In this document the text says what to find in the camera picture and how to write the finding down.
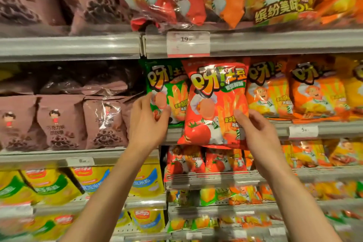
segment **person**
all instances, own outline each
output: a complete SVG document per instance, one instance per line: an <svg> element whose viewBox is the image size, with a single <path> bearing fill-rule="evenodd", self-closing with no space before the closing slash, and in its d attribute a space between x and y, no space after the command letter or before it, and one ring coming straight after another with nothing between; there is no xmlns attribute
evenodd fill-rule
<svg viewBox="0 0 363 242"><path fill-rule="evenodd" d="M110 241L139 169L166 136L171 109L166 107L155 121L151 96L149 93L135 101L128 147L60 242ZM257 170L273 191L292 241L341 241L286 162L273 124L255 110L249 110L249 117L235 110L234 117L245 130Z"/></svg>

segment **hand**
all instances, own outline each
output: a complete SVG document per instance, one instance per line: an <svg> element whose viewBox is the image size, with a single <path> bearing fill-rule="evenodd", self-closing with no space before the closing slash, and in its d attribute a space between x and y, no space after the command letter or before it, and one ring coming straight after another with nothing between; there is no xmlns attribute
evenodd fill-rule
<svg viewBox="0 0 363 242"><path fill-rule="evenodd" d="M253 109L249 109L249 118L237 109L234 117L246 133L248 149L262 177L269 182L275 175L292 173L273 124Z"/></svg>
<svg viewBox="0 0 363 242"><path fill-rule="evenodd" d="M150 107L151 97L152 93L148 93L134 102L130 120L129 146L147 155L163 142L171 114L171 108L167 106L160 119L155 121Z"/></svg>

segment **black hair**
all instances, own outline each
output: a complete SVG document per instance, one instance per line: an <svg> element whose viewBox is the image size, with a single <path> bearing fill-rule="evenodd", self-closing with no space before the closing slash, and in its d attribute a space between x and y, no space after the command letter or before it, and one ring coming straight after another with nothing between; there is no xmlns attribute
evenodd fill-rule
<svg viewBox="0 0 363 242"><path fill-rule="evenodd" d="M57 115L58 115L58 117L60 117L60 116L61 116L61 113L60 113L58 110L52 110L52 111L50 111L50 112L49 112L49 116L51 116L52 114L57 114Z"/></svg>
<svg viewBox="0 0 363 242"><path fill-rule="evenodd" d="M5 118L5 117L12 117L14 120L16 119L16 116L15 116L13 113L11 113L11 112L6 112L6 113L2 116L2 118Z"/></svg>

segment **person's left hand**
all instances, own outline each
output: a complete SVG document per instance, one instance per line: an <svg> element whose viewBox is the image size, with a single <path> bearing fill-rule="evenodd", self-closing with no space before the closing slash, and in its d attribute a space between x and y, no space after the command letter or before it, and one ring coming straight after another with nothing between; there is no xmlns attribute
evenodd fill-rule
<svg viewBox="0 0 363 242"><path fill-rule="evenodd" d="M129 146L145 151L147 155L163 142L171 114L171 108L167 106L160 119L155 121L150 107L151 97L152 93L148 93L134 102L130 122Z"/></svg>

